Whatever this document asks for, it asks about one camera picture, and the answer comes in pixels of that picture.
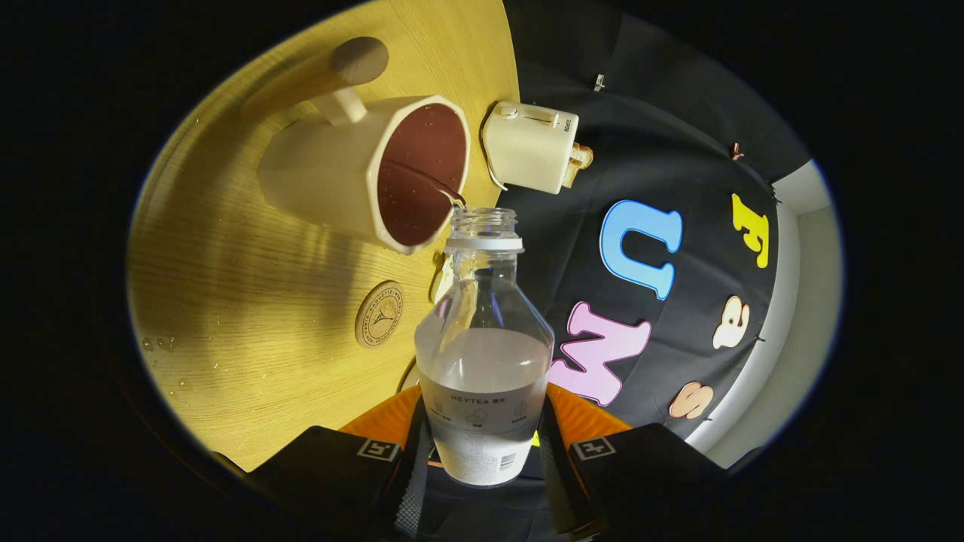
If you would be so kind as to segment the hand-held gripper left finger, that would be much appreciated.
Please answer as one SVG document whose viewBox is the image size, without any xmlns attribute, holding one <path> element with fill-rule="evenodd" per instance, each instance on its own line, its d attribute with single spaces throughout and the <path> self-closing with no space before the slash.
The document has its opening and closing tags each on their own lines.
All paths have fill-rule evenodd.
<svg viewBox="0 0 964 542">
<path fill-rule="evenodd" d="M 348 539 L 414 539 L 433 449 L 418 385 L 334 430 L 313 426 L 249 483 L 310 527 Z"/>
</svg>

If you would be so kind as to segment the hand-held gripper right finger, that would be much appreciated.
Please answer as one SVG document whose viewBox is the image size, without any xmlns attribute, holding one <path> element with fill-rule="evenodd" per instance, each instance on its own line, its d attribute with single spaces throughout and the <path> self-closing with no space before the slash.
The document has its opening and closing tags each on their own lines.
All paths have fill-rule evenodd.
<svg viewBox="0 0 964 542">
<path fill-rule="evenodd" d="M 728 476 L 660 423 L 634 428 L 554 384 L 538 436 L 552 518 L 571 539 L 671 539 Z"/>
</svg>

